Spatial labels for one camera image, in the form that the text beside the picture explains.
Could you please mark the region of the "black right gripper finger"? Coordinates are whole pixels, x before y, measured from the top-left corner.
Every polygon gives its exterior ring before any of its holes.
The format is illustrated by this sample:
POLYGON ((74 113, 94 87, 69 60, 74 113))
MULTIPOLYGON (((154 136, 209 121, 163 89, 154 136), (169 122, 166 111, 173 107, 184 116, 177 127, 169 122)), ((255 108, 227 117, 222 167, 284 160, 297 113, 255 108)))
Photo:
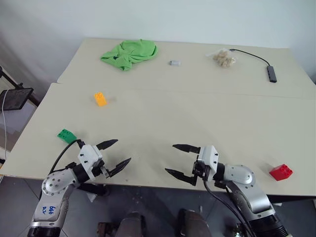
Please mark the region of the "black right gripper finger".
POLYGON ((187 153, 195 153, 199 154, 201 147, 195 147, 188 144, 174 144, 172 147, 179 149, 181 151, 187 152, 187 153))
POLYGON ((165 168, 165 171, 167 171, 170 175, 172 175, 176 179, 189 183, 192 186, 195 186, 197 183, 197 175, 189 177, 189 176, 186 176, 183 172, 169 169, 169 168, 165 168))

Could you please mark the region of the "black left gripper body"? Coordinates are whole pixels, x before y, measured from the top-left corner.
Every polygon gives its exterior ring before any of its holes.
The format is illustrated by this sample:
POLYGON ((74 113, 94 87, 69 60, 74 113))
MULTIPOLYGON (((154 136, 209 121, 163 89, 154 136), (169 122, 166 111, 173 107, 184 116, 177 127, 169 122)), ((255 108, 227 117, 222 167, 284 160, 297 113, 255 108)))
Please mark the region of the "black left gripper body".
POLYGON ((94 177, 98 177, 100 174, 103 174, 105 178, 109 178, 109 172, 105 167, 105 163, 102 159, 99 159, 93 164, 92 174, 94 177))

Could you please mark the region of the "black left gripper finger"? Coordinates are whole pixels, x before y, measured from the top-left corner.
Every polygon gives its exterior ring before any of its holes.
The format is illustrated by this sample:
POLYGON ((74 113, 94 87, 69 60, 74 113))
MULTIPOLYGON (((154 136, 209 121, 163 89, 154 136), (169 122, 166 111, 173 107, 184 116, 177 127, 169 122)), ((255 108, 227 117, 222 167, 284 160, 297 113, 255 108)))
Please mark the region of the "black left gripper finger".
POLYGON ((118 141, 118 139, 111 139, 111 140, 108 140, 108 141, 103 141, 103 142, 97 144, 96 147, 97 147, 98 150, 105 150, 108 147, 112 146, 117 141, 118 141))
POLYGON ((117 164, 114 169, 108 171, 109 176, 113 177, 117 173, 121 172, 128 165, 128 163, 130 161, 131 161, 131 158, 128 158, 128 159, 120 162, 119 164, 117 164))

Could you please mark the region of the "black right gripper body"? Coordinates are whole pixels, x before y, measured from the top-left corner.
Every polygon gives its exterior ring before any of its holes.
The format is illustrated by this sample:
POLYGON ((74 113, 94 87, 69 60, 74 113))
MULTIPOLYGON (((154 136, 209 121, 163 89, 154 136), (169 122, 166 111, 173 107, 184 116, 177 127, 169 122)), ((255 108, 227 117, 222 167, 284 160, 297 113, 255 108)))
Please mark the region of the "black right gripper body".
POLYGON ((193 174, 193 182, 196 182, 198 177, 200 177, 203 181, 208 181, 210 174, 210 166, 206 165, 204 161, 198 159, 197 156, 196 161, 194 162, 192 174, 193 174))

